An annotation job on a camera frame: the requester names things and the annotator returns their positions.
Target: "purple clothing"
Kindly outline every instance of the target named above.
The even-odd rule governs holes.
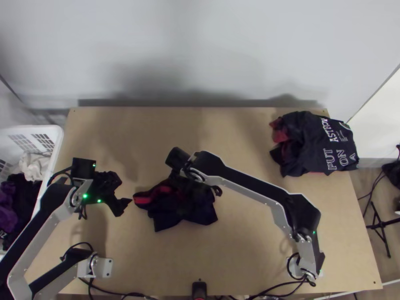
[[[0,229],[11,233],[18,222],[13,210],[13,197],[16,187],[13,182],[2,182],[0,186]]]

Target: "white cloth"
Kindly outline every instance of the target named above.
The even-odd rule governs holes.
[[[42,181],[49,166],[50,152],[35,154],[25,152],[19,160],[19,168],[27,181]]]

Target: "black tripod leg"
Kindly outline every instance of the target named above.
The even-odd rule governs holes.
[[[384,243],[384,246],[386,248],[386,254],[388,258],[391,258],[391,252],[389,250],[389,245],[388,245],[388,240],[386,239],[386,234],[385,234],[385,224],[384,222],[382,222],[381,218],[379,217],[378,211],[375,208],[374,202],[371,201],[371,206],[373,209],[373,221],[372,221],[372,225],[368,225],[366,228],[367,229],[373,229],[376,234],[380,237],[380,239],[382,240],[382,242]],[[382,235],[378,232],[377,229],[380,229],[382,232]]]

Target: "tripod stand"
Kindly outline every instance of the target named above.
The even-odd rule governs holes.
[[[380,239],[383,241],[383,243],[386,247],[387,257],[391,258],[391,252],[389,250],[388,240],[387,240],[386,234],[385,234],[385,227],[392,225],[392,224],[400,223],[400,217],[392,219],[390,221],[382,221],[378,214],[377,209],[375,208],[374,202],[371,201],[370,204],[373,209],[373,221],[372,221],[372,225],[368,225],[368,226],[366,226],[366,228],[373,229],[376,232],[376,234],[380,237]]]

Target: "robotic arm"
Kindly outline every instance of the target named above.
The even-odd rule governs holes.
[[[111,276],[111,258],[99,257],[92,248],[70,248],[59,265],[35,281],[28,284],[24,277],[59,222],[74,213],[81,214],[85,205],[94,203],[106,203],[118,217],[132,201],[126,198],[117,200],[115,197],[114,190],[122,183],[116,173],[95,172],[95,168],[95,160],[74,158],[72,167],[55,174],[67,175],[71,183],[65,184],[66,178],[62,177],[47,187],[40,199],[40,210],[0,261],[1,299],[48,300],[77,277]]]
[[[275,224],[297,246],[299,260],[293,266],[294,274],[299,277],[306,275],[312,281],[318,277],[325,259],[317,235],[321,212],[304,195],[288,193],[281,187],[230,168],[207,151],[190,156],[175,147],[165,163],[183,177],[209,186],[225,186],[268,205]]]

